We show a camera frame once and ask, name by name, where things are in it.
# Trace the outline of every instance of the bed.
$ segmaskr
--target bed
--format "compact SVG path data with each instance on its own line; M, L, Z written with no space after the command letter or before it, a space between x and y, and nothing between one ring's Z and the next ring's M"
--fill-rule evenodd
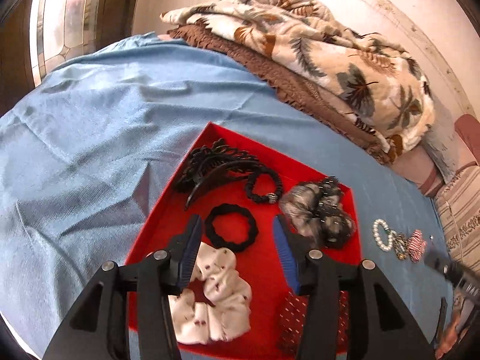
M381 251L371 234L382 218L408 235L421 229L429 247L446 253L432 200L279 102L229 57L150 33L66 62L0 119L0 311L37 355L102 262L123 264L208 121L350 186L363 257L380 266L432 340L441 297L451 308L451 286L422 262ZM137 359L135 344L131 351Z

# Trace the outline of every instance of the stained glass window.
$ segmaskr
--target stained glass window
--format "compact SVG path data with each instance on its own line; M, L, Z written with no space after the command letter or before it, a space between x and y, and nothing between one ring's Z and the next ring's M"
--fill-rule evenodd
M33 0L30 57L35 86L60 63L95 50L99 0Z

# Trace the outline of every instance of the pink hair clip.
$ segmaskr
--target pink hair clip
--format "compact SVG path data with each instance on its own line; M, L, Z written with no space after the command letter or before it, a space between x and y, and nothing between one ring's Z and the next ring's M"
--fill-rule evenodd
M418 263L422 258L423 253L425 252L425 247L427 242L422 237L422 232L420 230L415 230L412 236L409 238L409 255L410 259L414 263Z

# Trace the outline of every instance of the black hair tie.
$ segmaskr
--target black hair tie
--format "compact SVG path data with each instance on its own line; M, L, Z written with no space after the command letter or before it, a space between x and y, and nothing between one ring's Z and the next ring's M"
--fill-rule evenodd
M223 237L221 237L215 232L215 228L213 227L213 220L218 215L232 214L234 212L246 217L246 219L248 220L248 224L250 226L250 229L248 230L248 238L244 242L241 242L239 244L236 244L230 241L225 241ZM217 207L213 207L212 211L210 211L210 214L208 214L207 219L205 220L205 235L208 237L213 247L215 247L216 249L227 248L234 253L239 253L247 249L251 244L255 242L255 238L257 237L257 234L258 234L257 222L255 221L255 218L253 217L253 215L246 208L240 207L236 204L223 203Z
M254 193L254 186L257 182L258 177L262 174L268 174L272 180L275 182L275 192L267 193L267 195L257 195ZM255 203L270 203L275 204L280 197L283 195L283 184L280 176L273 169L267 168L266 166L258 167L253 173L248 176L247 185L245 185L245 192L247 197L253 200Z

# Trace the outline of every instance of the red tray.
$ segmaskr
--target red tray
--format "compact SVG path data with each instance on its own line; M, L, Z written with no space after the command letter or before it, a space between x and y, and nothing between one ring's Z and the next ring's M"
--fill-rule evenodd
M226 143L258 156L267 167L278 172L285 191L301 181L320 181L325 175L290 158L279 151L262 145L224 127L208 123L192 146L211 146L217 139L224 138ZM247 199L243 190L246 181L237 181L219 187L198 198L187 211L184 211L186 194L174 191L174 180L183 171L185 159L168 182L158 199L145 225L138 234L126 264L137 263L148 253L162 249L174 234L183 232L189 217L199 214L203 220L210 210L222 203L238 204L246 207L255 217L259 234L253 245L237 254L237 270L240 277L250 285L253 297L250 304L250 332L231 342L213 342L209 345L182 345L181 350L226 359L291 359L278 347L280 338L280 307L285 301L289 288L285 282L277 250L272 235L273 217L280 213L278 204L256 204ZM275 189L273 181L267 175L261 175L255 186L255 193L265 194ZM358 226L352 190L341 185L345 193L342 204ZM215 229L226 240L241 242L246 238L247 222L237 214L220 216L215 220ZM342 250L325 249L333 259L351 264L361 261L359 235L356 232ZM193 286L197 301L205 298L200 286ZM136 330L135 299L130 300L129 326Z

